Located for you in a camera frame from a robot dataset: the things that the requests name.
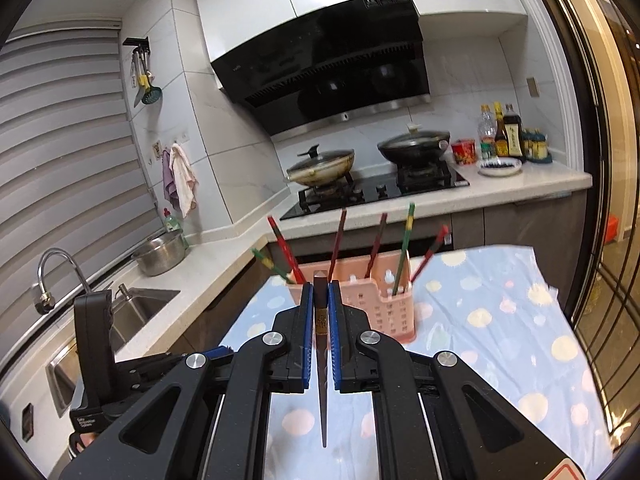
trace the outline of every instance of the chopstick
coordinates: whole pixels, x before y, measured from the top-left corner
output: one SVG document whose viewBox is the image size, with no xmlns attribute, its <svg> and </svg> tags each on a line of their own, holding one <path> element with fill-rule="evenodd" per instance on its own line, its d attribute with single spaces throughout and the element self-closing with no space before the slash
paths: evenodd
<svg viewBox="0 0 640 480">
<path fill-rule="evenodd" d="M 412 283 L 416 280 L 418 275 L 420 275 L 420 273 L 422 272 L 424 267 L 429 263 L 429 260 L 431 260 L 433 255 L 440 250 L 444 242 L 444 238 L 448 234 L 449 234 L 449 228 L 443 224 L 442 227 L 440 228 L 440 231 L 438 232 L 438 236 L 436 236 L 435 241 L 433 242 L 431 247 L 429 247 L 429 250 L 427 250 L 427 252 L 425 253 L 424 258 L 420 262 L 420 265 L 418 266 L 418 268 L 415 269 L 414 275 L 411 277 L 411 280 L 410 280 Z"/>
<path fill-rule="evenodd" d="M 295 285 L 296 283 L 290 279 L 289 276 L 287 276 L 287 273 L 276 267 L 274 265 L 274 263 L 271 261 L 270 258 L 267 258 L 264 254 L 262 254 L 258 249 L 251 249 L 251 252 L 254 254 L 254 256 L 256 257 L 256 259 L 263 264 L 265 267 L 267 267 L 267 269 L 269 270 L 273 270 L 277 275 L 279 275 L 285 282 L 287 282 L 289 285 Z"/>
<path fill-rule="evenodd" d="M 404 268 L 404 256 L 406 254 L 406 250 L 409 248 L 409 238 L 411 237 L 411 229 L 414 228 L 414 212 L 415 212 L 415 204 L 411 202 L 409 204 L 409 213 L 406 216 L 406 224 L 404 225 L 404 237 L 402 238 L 402 250 L 400 252 L 400 260 L 398 261 L 398 271 L 396 272 L 396 280 L 394 282 L 394 288 L 391 293 L 392 296 L 395 296 L 398 293 L 398 286 L 400 285 L 400 275 L 402 274 L 402 269 Z"/>
<path fill-rule="evenodd" d="M 334 275 L 335 261 L 338 259 L 338 250 L 340 249 L 340 241 L 342 240 L 342 234 L 344 233 L 344 221 L 347 219 L 347 210 L 342 210 L 340 216 L 340 224 L 338 225 L 338 232 L 335 234 L 334 252 L 331 255 L 331 266 L 329 266 L 329 274 L 327 275 L 327 281 L 331 283 L 331 278 Z"/>
<path fill-rule="evenodd" d="M 289 248 L 289 245 L 285 241 L 284 236 L 282 236 L 282 233 L 280 232 L 280 229 L 278 228 L 276 221 L 273 219 L 273 216 L 267 216 L 267 220 L 269 221 L 269 225 L 273 230 L 273 234 L 276 235 L 276 240 L 278 241 L 278 245 L 282 250 L 282 254 L 286 258 L 287 263 L 289 264 L 289 267 L 291 267 L 291 270 L 293 271 L 293 275 L 296 279 L 296 282 L 298 284 L 305 283 L 306 280 L 302 272 L 300 271 L 300 267 L 298 267 L 298 262 L 294 258 L 293 253 L 291 253 L 291 249 Z"/>
<path fill-rule="evenodd" d="M 371 256 L 369 258 L 369 265 L 367 265 L 367 272 L 365 273 L 365 278 L 371 277 L 371 269 L 373 268 L 373 262 L 378 256 L 378 251 L 380 250 L 380 242 L 382 241 L 382 233 L 385 231 L 386 226 L 386 213 L 382 213 L 380 217 L 380 226 L 378 227 L 378 233 L 376 234 L 376 239 L 373 241 L 373 248 L 371 249 Z"/>
</svg>

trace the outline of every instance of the red chopstick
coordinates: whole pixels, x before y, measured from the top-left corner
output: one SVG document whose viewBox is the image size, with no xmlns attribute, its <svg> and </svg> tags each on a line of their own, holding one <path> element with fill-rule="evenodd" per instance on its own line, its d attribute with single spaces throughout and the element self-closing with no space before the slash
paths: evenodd
<svg viewBox="0 0 640 480">
<path fill-rule="evenodd" d="M 342 234 L 344 233 L 344 221 L 347 219 L 347 210 L 342 210 L 340 216 L 340 225 L 338 225 L 338 232 L 335 234 L 334 253 L 331 255 L 331 266 L 329 267 L 329 274 L 327 281 L 331 283 L 331 278 L 334 275 L 335 261 L 338 259 L 338 250 L 340 249 L 340 241 L 342 240 Z"/>
<path fill-rule="evenodd" d="M 440 232 L 438 233 L 438 236 L 436 236 L 435 241 L 433 242 L 431 247 L 429 247 L 429 250 L 424 255 L 424 258 L 420 262 L 420 265 L 418 266 L 417 269 L 415 269 L 414 275 L 411 277 L 411 280 L 410 280 L 412 283 L 415 281 L 418 275 L 420 275 L 420 273 L 422 272 L 424 267 L 429 263 L 429 260 L 431 260 L 433 255 L 436 252 L 438 252 L 438 250 L 442 247 L 442 243 L 444 242 L 444 237 L 447 236 L 448 234 L 449 234 L 449 228 L 446 225 L 443 225 L 440 228 Z"/>
<path fill-rule="evenodd" d="M 289 248 L 289 245 L 285 241 L 284 236 L 282 236 L 282 233 L 280 232 L 280 229 L 278 228 L 276 221 L 273 219 L 273 216 L 267 216 L 267 220 L 269 221 L 269 225 L 273 230 L 273 234 L 276 235 L 276 240 L 278 241 L 278 245 L 282 250 L 282 254 L 284 254 L 284 257 L 287 259 L 287 263 L 289 264 L 289 267 L 291 267 L 291 270 L 293 271 L 293 275 L 296 279 L 296 283 L 298 284 L 305 283 L 306 280 L 302 272 L 300 271 L 300 267 L 298 267 L 298 262 L 293 257 L 293 254 L 291 253 L 291 249 Z"/>
<path fill-rule="evenodd" d="M 365 273 L 365 278 L 371 277 L 371 269 L 373 268 L 373 262 L 378 256 L 378 251 L 380 250 L 380 242 L 382 241 L 382 233 L 385 231 L 386 226 L 386 213 L 382 213 L 380 217 L 380 226 L 378 227 L 378 233 L 376 234 L 376 239 L 373 240 L 373 248 L 371 249 L 371 256 L 369 258 L 369 265 L 367 265 L 367 272 Z"/>
</svg>

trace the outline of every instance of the kitchen faucet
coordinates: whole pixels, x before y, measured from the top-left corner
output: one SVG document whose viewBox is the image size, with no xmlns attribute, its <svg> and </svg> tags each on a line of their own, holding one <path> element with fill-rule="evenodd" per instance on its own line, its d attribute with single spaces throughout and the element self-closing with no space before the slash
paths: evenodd
<svg viewBox="0 0 640 480">
<path fill-rule="evenodd" d="M 91 293 L 91 287 L 89 287 L 89 283 L 87 283 L 82 270 L 80 270 L 80 266 L 78 262 L 76 262 L 73 256 L 67 253 L 64 249 L 59 249 L 57 247 L 52 247 L 47 249 L 42 253 L 40 257 L 40 262 L 38 263 L 38 287 L 40 288 L 40 300 L 36 302 L 35 307 L 38 313 L 44 315 L 48 314 L 53 310 L 56 306 L 56 300 L 51 295 L 51 293 L 47 290 L 47 286 L 44 283 L 44 264 L 47 262 L 50 256 L 57 254 L 58 256 L 62 256 L 65 260 L 67 260 L 76 271 L 78 278 L 80 278 L 80 282 L 82 286 L 84 286 L 85 293 Z"/>
</svg>

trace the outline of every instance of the black range hood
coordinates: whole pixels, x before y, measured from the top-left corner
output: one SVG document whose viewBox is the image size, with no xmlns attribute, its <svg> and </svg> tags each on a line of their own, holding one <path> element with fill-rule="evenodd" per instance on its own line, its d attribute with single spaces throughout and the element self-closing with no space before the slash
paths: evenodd
<svg viewBox="0 0 640 480">
<path fill-rule="evenodd" d="M 318 9 L 211 66 L 229 97 L 278 139 L 429 100 L 412 0 L 349 0 Z"/>
</svg>

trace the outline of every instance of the lid handle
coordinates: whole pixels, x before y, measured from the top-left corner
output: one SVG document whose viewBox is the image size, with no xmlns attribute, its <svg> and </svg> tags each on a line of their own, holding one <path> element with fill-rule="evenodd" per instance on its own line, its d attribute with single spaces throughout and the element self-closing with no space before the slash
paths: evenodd
<svg viewBox="0 0 640 480">
<path fill-rule="evenodd" d="M 320 146 L 320 144 L 314 144 L 311 148 L 309 148 L 308 152 L 299 153 L 298 156 L 308 155 L 311 158 L 316 158 L 316 156 L 318 156 L 318 146 Z"/>
</svg>

